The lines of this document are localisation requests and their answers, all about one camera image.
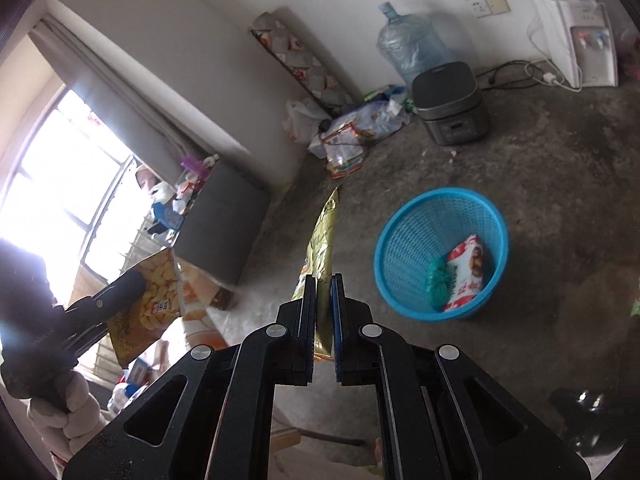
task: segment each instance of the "electrical outlet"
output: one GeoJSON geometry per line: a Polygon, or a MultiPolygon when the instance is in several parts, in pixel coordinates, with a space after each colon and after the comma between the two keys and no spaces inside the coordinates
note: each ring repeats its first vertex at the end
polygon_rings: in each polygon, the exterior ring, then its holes
{"type": "Polygon", "coordinates": [[[489,7],[485,0],[476,0],[471,2],[471,12],[476,18],[492,15],[491,7],[489,7]]]}
{"type": "Polygon", "coordinates": [[[485,0],[486,4],[491,9],[492,14],[504,14],[505,12],[511,12],[507,0],[485,0]]]}

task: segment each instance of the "yellow chip bag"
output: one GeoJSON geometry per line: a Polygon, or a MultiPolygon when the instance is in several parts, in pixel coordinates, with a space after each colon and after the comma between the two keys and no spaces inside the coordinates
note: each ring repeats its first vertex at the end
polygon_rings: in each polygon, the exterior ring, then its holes
{"type": "Polygon", "coordinates": [[[145,293],[129,310],[107,321],[113,350],[123,368],[160,339],[180,317],[180,306],[184,304],[173,249],[163,249],[131,269],[138,270],[144,277],[145,293]]]}
{"type": "Polygon", "coordinates": [[[331,257],[334,247],[334,228],[338,218],[340,202],[337,187],[324,204],[311,239],[306,247],[305,264],[300,271],[298,285],[292,300],[300,300],[305,293],[305,278],[308,274],[318,280],[316,301],[316,334],[314,337],[314,358],[320,361],[331,360],[331,348],[334,342],[334,325],[330,305],[331,257]]]}

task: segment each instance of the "blue plastic basket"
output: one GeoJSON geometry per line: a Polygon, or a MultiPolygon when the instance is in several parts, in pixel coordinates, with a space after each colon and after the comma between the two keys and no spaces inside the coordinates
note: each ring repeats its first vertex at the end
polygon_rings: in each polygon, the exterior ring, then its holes
{"type": "Polygon", "coordinates": [[[414,198],[389,221],[374,258],[376,285],[397,312],[423,321],[468,317],[489,299],[502,277],[509,254],[504,219],[484,196],[468,189],[444,187],[414,198]],[[469,235],[484,245],[484,289],[459,308],[440,312],[427,302],[427,268],[469,235]]]}

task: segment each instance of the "snack bag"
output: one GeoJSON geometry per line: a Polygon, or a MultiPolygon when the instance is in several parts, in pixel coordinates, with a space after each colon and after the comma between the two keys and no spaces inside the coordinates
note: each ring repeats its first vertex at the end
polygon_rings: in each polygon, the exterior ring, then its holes
{"type": "Polygon", "coordinates": [[[228,344],[208,313],[208,310],[213,307],[206,307],[202,304],[191,283],[182,282],[182,291],[184,294],[182,326],[187,346],[195,348],[198,345],[209,345],[214,350],[228,348],[228,344]]]}
{"type": "Polygon", "coordinates": [[[484,287],[482,266],[484,249],[478,235],[471,235],[447,256],[447,267],[453,276],[451,297],[443,312],[459,308],[475,298],[484,287]]]}
{"type": "Polygon", "coordinates": [[[140,271],[146,281],[144,296],[129,310],[107,321],[113,350],[123,368],[160,339],[180,317],[180,306],[184,304],[173,249],[164,249],[132,269],[140,271]]]}
{"type": "Polygon", "coordinates": [[[314,357],[319,360],[331,360],[331,347],[334,342],[334,326],[329,305],[331,290],[331,254],[334,246],[334,227],[338,215],[337,187],[326,201],[316,222],[311,240],[306,247],[305,265],[300,271],[298,285],[292,300],[300,300],[305,291],[305,278],[312,274],[318,281],[316,313],[316,335],[314,338],[314,357]]]}

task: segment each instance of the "green snack bag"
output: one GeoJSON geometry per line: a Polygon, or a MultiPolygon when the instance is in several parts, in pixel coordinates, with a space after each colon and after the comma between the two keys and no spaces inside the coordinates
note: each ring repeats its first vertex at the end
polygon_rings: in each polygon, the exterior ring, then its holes
{"type": "Polygon", "coordinates": [[[434,310],[442,310],[449,301],[452,281],[445,257],[432,260],[427,268],[427,301],[434,310]]]}

